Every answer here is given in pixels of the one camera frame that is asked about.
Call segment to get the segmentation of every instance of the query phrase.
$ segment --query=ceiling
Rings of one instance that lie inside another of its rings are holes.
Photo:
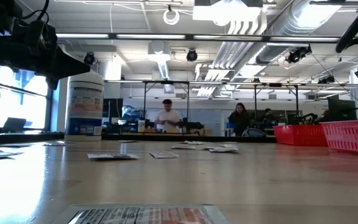
[[[30,11],[41,9],[43,1],[17,0],[24,9],[24,14]],[[193,0],[182,0],[183,6],[180,9],[192,10]],[[280,10],[288,4],[289,0],[277,0],[277,6],[267,11],[268,23]],[[129,6],[140,10],[140,6]],[[163,9],[165,6],[145,6],[147,10]],[[229,26],[219,27],[211,21],[194,21],[192,16],[180,13],[180,20],[171,26],[163,21],[164,11],[147,11],[144,15],[142,11],[135,11],[119,6],[110,5],[88,5],[80,2],[56,2],[50,1],[48,11],[50,24],[57,32],[136,32],[136,33],[183,33],[183,34],[225,34]],[[323,26],[314,31],[313,35],[341,36],[357,17],[356,12],[337,12]],[[158,70],[155,62],[148,60],[148,44],[150,41],[131,41],[131,40],[72,40],[64,42],[67,51],[83,57],[86,46],[94,45],[115,45],[116,52],[125,61],[122,67],[122,74],[126,79],[136,74],[151,74],[153,70]],[[198,53],[199,61],[213,61],[221,42],[169,42],[171,60],[167,62],[169,70],[195,70],[197,63],[187,62],[186,54],[188,49],[194,48]],[[332,44],[312,44],[313,54],[304,58],[301,63],[288,65],[279,58],[273,66],[268,66],[263,71],[261,79],[267,82],[307,82],[311,77],[324,72],[324,69],[334,68],[335,76],[340,82],[348,81],[349,68],[358,62],[358,46],[351,47],[341,54],[334,50]],[[100,60],[108,60],[112,57],[112,52],[95,52]]]

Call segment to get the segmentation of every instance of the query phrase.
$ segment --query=security camera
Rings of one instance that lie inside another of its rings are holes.
[[[187,57],[186,57],[188,62],[194,62],[195,60],[197,60],[197,53],[195,49],[190,49],[189,52],[187,53]]]
[[[87,65],[93,65],[96,63],[96,59],[94,57],[94,52],[87,52],[84,58],[84,63]]]

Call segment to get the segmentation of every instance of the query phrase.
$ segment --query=table surface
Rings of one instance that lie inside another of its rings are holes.
[[[0,159],[0,223],[53,223],[71,204],[207,203],[238,224],[358,224],[357,154],[271,143],[237,144],[240,154],[173,145],[100,141],[5,148],[24,153]],[[152,151],[180,158],[154,159]],[[140,159],[90,161],[90,152]]]

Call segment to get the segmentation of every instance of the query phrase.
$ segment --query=ductwork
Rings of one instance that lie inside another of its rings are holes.
[[[267,31],[267,35],[310,35],[322,26],[340,6],[310,4],[310,0],[295,0]],[[240,73],[253,77],[265,66],[247,64],[270,64],[284,52],[288,46],[254,44],[241,61]]]

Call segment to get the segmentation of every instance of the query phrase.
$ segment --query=window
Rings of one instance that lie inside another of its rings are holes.
[[[25,128],[44,129],[48,86],[45,77],[8,67],[0,68],[0,126],[7,118],[24,118]]]

